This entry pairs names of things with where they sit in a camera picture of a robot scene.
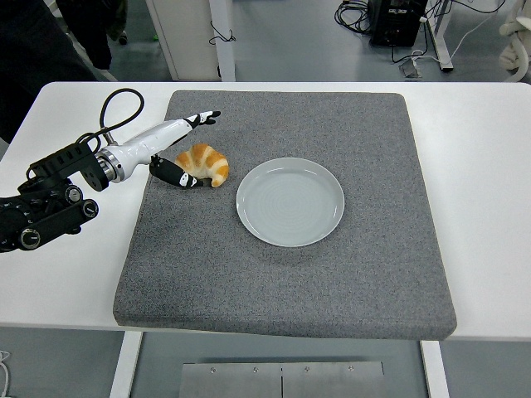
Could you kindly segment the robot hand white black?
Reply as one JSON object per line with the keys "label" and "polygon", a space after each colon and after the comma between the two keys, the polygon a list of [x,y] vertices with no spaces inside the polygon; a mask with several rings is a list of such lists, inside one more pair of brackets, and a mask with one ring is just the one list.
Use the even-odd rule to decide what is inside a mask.
{"label": "robot hand white black", "polygon": [[148,165],[151,157],[174,145],[179,139],[199,125],[215,124],[220,111],[206,111],[191,116],[167,120],[122,144],[108,145],[100,151],[113,168],[115,177],[112,182],[128,179],[134,169],[142,164]]}

